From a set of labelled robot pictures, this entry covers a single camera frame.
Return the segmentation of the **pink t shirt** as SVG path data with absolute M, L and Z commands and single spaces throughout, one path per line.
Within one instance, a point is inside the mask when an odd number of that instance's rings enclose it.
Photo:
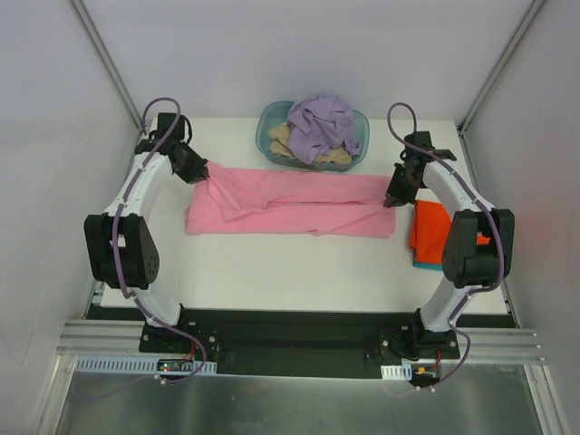
M 310 234 L 387 239 L 383 206 L 390 179 L 298 170 L 232 169 L 208 164 L 187 212 L 189 235 Z

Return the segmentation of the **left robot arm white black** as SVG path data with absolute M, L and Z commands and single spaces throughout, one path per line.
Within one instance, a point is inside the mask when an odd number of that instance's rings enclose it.
M 102 213 L 87 216 L 83 223 L 94 279 L 134 302 L 149 324 L 164 326 L 159 339 L 174 353 L 189 347 L 192 332 L 179 322 L 180 303 L 158 279 L 160 254 L 148 220 L 171 177 L 187 184 L 208 178 L 208 161 L 189 146 L 192 137 L 187 117 L 161 112 L 156 127 L 136 147 L 119 194 Z

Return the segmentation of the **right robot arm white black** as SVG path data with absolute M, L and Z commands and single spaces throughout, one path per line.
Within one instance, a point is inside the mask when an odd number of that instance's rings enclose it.
M 439 349 L 438 333 L 452 329 L 470 300 L 507 276 L 515 217 L 485 200 L 459 174 L 455 155 L 435 149 L 427 131 L 410 133 L 401 143 L 384 206 L 413 204 L 420 189 L 430 189 L 451 219 L 441 259 L 444 277 L 420 309 L 422 327 L 408 334 L 410 351 L 425 358 Z

